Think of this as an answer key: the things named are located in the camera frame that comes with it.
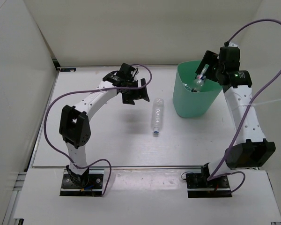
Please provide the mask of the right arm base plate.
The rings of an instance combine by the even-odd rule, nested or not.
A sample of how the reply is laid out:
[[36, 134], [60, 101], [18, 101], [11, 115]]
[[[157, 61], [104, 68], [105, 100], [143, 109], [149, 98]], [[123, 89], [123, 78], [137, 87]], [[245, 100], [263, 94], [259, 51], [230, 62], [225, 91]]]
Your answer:
[[208, 181], [208, 164], [200, 172], [184, 172], [182, 180], [186, 181], [188, 198], [229, 198], [232, 197], [227, 176]]

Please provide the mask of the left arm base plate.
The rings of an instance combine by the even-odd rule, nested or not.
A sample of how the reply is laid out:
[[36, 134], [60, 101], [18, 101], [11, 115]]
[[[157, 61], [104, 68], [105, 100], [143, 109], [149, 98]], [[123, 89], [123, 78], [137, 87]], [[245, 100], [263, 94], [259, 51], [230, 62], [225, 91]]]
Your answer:
[[103, 179], [104, 170], [87, 169], [82, 175], [75, 175], [67, 165], [63, 173], [59, 195], [101, 197]]

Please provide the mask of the crushed bottle blue label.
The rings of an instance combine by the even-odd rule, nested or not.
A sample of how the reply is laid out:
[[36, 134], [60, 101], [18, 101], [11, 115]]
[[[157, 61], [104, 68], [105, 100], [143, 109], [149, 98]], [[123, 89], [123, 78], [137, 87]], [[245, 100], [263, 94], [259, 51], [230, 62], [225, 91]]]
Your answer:
[[196, 75], [196, 77], [195, 77], [194, 80], [203, 80], [203, 81], [205, 81], [205, 80], [206, 80], [206, 77], [205, 77], [205, 71], [206, 71], [206, 69], [207, 69], [207, 66], [205, 66], [205, 67], [202, 69], [202, 71], [201, 71], [200, 74]]

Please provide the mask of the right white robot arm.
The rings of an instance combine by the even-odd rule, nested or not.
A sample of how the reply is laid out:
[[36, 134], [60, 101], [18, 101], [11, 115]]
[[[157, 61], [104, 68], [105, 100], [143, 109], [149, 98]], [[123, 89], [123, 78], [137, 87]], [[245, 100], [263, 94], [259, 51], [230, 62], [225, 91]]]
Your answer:
[[207, 163], [201, 183], [212, 187], [218, 177], [238, 169], [261, 167], [276, 150], [263, 133], [253, 106], [252, 81], [248, 71], [240, 70], [240, 49], [224, 46], [219, 53], [206, 51], [196, 74], [218, 83], [223, 90], [236, 133], [222, 159]]

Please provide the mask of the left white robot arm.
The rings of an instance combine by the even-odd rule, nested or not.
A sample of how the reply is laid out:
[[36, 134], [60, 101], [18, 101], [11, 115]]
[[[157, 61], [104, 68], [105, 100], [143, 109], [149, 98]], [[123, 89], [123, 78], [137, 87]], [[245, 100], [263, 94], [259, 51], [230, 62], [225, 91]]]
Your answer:
[[137, 68], [123, 63], [118, 71], [108, 73], [94, 92], [73, 106], [63, 107], [59, 133], [71, 158], [67, 173], [78, 188], [85, 188], [89, 183], [85, 145], [91, 136], [89, 122], [95, 113], [118, 94], [127, 105], [134, 105], [140, 99], [149, 101], [146, 80], [142, 78], [138, 81], [135, 78], [137, 73]]

